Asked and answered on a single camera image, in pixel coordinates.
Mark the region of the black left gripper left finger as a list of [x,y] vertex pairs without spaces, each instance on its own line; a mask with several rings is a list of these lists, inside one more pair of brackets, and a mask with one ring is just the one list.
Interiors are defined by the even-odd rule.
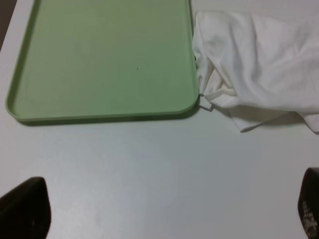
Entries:
[[45,179],[31,177],[0,198],[2,239],[45,239],[51,207]]

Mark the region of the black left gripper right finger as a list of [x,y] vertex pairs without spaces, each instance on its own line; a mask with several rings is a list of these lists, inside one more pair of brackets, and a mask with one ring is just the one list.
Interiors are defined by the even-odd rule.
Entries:
[[298,199],[298,213],[309,239],[319,238],[319,168],[308,168]]

